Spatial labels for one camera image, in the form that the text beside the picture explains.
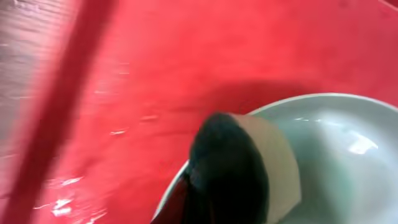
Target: plate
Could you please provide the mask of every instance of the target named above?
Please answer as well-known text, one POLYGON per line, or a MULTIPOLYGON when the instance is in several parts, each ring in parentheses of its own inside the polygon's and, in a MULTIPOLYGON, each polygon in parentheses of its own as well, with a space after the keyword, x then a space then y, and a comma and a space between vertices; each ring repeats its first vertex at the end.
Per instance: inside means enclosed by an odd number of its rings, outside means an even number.
POLYGON ((281 100, 250 114, 278 125, 300 169, 302 202, 280 223, 398 223, 397 108, 363 96, 322 93, 281 100))

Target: dark object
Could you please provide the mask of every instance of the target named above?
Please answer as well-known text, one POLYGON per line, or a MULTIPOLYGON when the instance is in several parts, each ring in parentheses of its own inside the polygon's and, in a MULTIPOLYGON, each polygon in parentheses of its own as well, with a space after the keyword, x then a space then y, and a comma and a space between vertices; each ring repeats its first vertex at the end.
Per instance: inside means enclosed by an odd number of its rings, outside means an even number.
POLYGON ((268 198, 267 174, 252 139, 230 115, 214 114, 199 130, 186 173, 152 223, 264 223, 268 198))

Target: white object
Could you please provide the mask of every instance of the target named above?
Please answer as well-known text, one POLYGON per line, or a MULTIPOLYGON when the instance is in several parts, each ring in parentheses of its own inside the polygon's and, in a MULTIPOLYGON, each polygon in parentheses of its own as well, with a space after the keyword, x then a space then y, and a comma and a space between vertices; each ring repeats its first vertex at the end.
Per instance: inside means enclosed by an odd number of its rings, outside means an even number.
POLYGON ((250 114, 278 125, 300 169, 302 202, 281 223, 398 223, 397 108, 363 96, 322 93, 250 114))

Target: red surface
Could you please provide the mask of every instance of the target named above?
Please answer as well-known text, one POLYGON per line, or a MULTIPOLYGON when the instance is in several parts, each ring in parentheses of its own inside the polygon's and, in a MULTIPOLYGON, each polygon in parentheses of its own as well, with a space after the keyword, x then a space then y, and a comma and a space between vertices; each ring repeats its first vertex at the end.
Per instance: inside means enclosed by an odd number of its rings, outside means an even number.
MULTIPOLYGON (((84 2, 56 73, 84 90, 78 105, 53 110, 65 117, 48 114, 55 131, 41 131, 67 141, 30 147, 60 154, 36 223, 149 223, 202 119, 217 110, 246 113, 325 91, 398 105, 398 13, 375 0, 84 2)), ((21 188, 14 198, 22 193, 37 196, 21 188)))

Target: red tablecloth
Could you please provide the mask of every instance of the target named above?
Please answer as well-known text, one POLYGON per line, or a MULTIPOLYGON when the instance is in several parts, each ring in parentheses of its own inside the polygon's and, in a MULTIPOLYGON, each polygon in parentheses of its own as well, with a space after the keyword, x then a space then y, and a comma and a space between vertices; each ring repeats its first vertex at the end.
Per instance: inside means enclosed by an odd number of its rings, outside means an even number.
POLYGON ((70 104, 72 127, 36 203, 36 223, 149 223, 214 111, 246 113, 317 92, 398 105, 398 12, 376 0, 80 7, 59 74, 86 80, 65 81, 84 88, 70 104))

